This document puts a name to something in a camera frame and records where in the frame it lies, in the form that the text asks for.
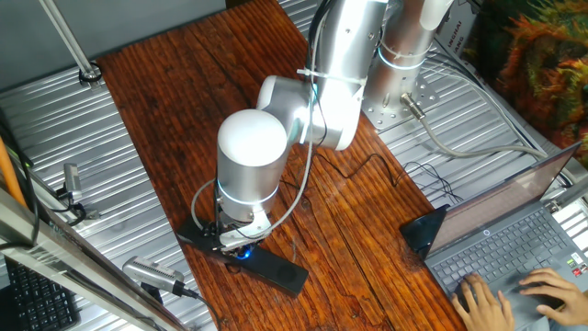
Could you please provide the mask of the person's left hand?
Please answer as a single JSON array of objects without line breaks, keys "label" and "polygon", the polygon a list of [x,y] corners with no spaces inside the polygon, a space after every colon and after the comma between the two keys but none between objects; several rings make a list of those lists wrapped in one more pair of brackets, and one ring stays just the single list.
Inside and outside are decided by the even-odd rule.
[{"label": "person's left hand", "polygon": [[480,275],[467,275],[459,288],[460,294],[453,293],[451,302],[469,331],[515,330],[510,302],[501,291],[494,296]]}]

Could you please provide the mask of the person's right hand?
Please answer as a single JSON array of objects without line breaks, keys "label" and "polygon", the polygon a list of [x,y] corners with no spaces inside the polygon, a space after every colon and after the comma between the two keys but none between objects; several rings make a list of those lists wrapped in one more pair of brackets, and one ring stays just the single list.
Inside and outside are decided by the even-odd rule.
[{"label": "person's right hand", "polygon": [[540,314],[563,326],[587,325],[587,296],[552,268],[535,269],[519,284],[526,286],[520,291],[523,295],[544,295],[563,302],[559,310],[538,305],[536,310]]}]

